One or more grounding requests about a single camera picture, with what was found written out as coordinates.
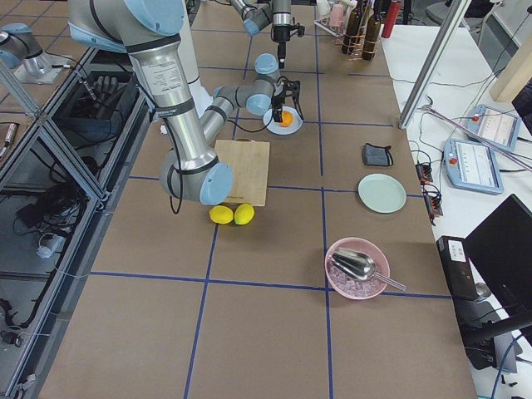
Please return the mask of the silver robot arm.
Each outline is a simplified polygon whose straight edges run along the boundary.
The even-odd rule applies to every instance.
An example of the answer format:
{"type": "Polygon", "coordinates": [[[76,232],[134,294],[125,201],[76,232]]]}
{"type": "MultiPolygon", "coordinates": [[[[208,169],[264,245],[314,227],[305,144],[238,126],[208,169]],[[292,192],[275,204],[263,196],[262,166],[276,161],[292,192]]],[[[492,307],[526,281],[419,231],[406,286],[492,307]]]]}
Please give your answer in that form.
{"type": "Polygon", "coordinates": [[[182,1],[71,1],[71,37],[88,47],[129,56],[140,87],[165,123],[173,145],[160,182],[176,199],[216,205],[234,175],[211,141],[237,108],[262,116],[280,89],[280,61],[259,55],[249,86],[222,86],[199,114],[191,87],[198,78],[190,25],[182,1]]]}
{"type": "Polygon", "coordinates": [[[251,37],[266,27],[271,28],[270,38],[277,44],[278,67],[283,70],[287,58],[287,43],[293,36],[303,37],[306,30],[292,15],[292,3],[273,0],[260,6],[252,1],[230,0],[228,4],[238,12],[244,30],[251,37]]]}

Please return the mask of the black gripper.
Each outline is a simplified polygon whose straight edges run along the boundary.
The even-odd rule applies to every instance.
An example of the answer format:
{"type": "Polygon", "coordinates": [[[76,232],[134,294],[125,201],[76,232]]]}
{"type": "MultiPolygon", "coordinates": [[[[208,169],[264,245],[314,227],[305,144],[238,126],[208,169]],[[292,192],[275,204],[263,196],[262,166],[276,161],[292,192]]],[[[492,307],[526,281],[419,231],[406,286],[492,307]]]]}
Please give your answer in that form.
{"type": "Polygon", "coordinates": [[[305,26],[300,23],[293,25],[276,25],[273,26],[271,32],[271,38],[278,46],[277,48],[277,58],[278,58],[278,68],[285,68],[285,56],[286,56],[286,43],[290,41],[293,35],[297,37],[302,37],[305,33],[305,26]]]}
{"type": "Polygon", "coordinates": [[[272,117],[276,123],[283,121],[283,104],[285,103],[286,91],[279,89],[272,97],[272,117]]]}

